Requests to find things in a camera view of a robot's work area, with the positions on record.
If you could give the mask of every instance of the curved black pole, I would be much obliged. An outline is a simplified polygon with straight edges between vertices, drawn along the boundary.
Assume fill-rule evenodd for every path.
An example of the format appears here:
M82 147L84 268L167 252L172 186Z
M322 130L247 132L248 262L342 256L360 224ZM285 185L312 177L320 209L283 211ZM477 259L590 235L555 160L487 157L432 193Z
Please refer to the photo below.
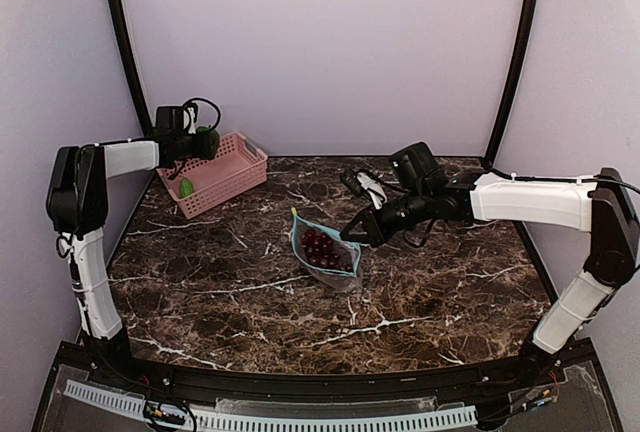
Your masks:
M151 135L151 117L149 117L147 102L144 98L138 69L133 58L133 49L131 48L131 41L129 40L129 32L127 31L127 22L124 17L122 0L108 1L109 9L111 10L113 30L116 34L118 48L120 49L120 58L122 59L122 66L124 67L124 74L127 77L127 84L129 84L129 93L133 100L133 106L136 109L142 133L145 136L149 136Z
M518 89L518 81L524 64L524 57L527 53L527 44L529 35L531 34L531 24L533 23L533 12L536 8L536 0L523 0L522 11L520 12L520 23L518 24L518 33L516 34L516 43L513 47L513 55L511 56L511 65L507 74L507 81L502 92L500 107L498 107L498 115L493 124L493 131L489 139L489 145L481 159L483 167L489 169L493 167L493 163L498 155L504 132L509 121L509 114L513 106L513 99Z

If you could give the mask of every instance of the green object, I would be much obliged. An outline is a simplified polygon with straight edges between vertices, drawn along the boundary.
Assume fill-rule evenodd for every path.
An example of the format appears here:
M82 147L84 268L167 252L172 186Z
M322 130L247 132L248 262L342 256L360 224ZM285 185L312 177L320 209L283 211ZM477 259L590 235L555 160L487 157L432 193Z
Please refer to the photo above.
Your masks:
M193 183L189 179L182 179L180 181L180 198L184 199L195 193L196 189L193 187Z
M198 128L196 128L196 132L209 133L209 140L211 141L209 144L210 145L209 150L211 151L211 153L209 154L208 157L203 157L203 159L209 159L209 160L215 159L216 152L218 151L218 146L220 145L220 134L218 133L218 131L213 127L205 127L204 125L201 125Z

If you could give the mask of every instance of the black metal frame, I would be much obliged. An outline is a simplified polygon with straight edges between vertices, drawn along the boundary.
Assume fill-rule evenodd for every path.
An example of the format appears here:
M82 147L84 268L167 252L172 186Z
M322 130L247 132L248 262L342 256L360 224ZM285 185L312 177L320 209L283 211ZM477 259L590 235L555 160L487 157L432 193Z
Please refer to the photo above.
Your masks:
M611 391L602 372L599 359L590 339L577 341L560 352L562 368L591 361L602 387L614 430L622 432ZM172 397L188 402L214 405L221 398L288 403L356 403L437 396L440 404L464 402L475 405L480 416L500 409L509 403L508 394L515 387L501 383L504 371L513 367L516 357L480 364L430 369L415 372L346 375L346 376L290 376L212 371L162 364L135 359L139 375ZM62 342L49 371L42 399L32 431L39 432L43 424L48 398L52 393L60 365L67 365L89 373L89 380L113 387L131 389L102 358L86 348Z
M144 98L140 75L138 74L138 68L133 56L131 39L129 38L127 21L124 15L124 7L122 6L122 0L108 1L113 30L118 42L118 49L120 50L120 59L122 60L122 67L124 68L124 74L127 77L127 84L129 85L129 93L131 94L133 106L136 109L140 128L146 137L151 134L151 117L149 116L147 101Z
M487 151L482 159L482 165L487 169L493 167L504 133L507 129L507 122L509 121L509 115L511 114L511 109L513 107L513 100L515 99L518 82L520 81L524 58L527 53L527 45L529 43L529 35L531 34L531 25L533 24L533 13L536 8L536 1L537 0L523 0L522 2L522 11L520 12L520 22L518 23L516 43L513 46L513 55L511 56L511 64L509 65L507 80L504 84L502 99L500 99L498 115L496 116L496 121L493 124L489 145L487 146Z
M504 137L516 89L520 80L520 73L522 72L522 66L524 64L535 6L536 0L523 0L520 21L518 23L518 32L516 34L515 45L511 56L509 72L507 73L507 80L502 93L502 99L500 101L500 106L498 108L498 113L493 125L487 150L484 157L481 159L485 168L493 166L498 154L498 149L500 148L500 144ZM142 90L136 61L133 56L133 49L131 47L131 40L129 38L122 0L109 0L109 9L111 10L113 29L120 49L122 66L127 77L127 83L129 84L129 92L131 93L136 114L140 121L140 127L146 136L151 132L151 117L149 115L144 92Z

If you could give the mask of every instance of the black camera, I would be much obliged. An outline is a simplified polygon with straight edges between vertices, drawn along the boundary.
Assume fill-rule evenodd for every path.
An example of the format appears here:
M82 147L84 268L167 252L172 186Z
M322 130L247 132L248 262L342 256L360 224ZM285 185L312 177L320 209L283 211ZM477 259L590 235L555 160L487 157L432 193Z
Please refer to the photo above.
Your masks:
M154 136L171 134L188 135L190 129L198 119L198 106L163 105L156 109L156 125L153 128Z
M393 173L403 189L432 196L448 182L444 170L424 142L405 147L389 157Z

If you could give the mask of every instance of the table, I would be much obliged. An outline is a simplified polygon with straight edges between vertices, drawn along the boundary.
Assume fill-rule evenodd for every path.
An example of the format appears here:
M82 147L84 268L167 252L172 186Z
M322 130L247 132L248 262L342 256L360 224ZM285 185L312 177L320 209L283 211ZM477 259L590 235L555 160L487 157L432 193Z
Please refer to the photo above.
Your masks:
M448 174L475 159L439 159ZM266 183L186 220L156 177L110 265L134 355L286 374L365 374L515 355L550 306L511 222L438 222L426 246L363 248L362 288L337 293L290 245L291 207L341 229L365 207L338 179L381 157L269 159Z

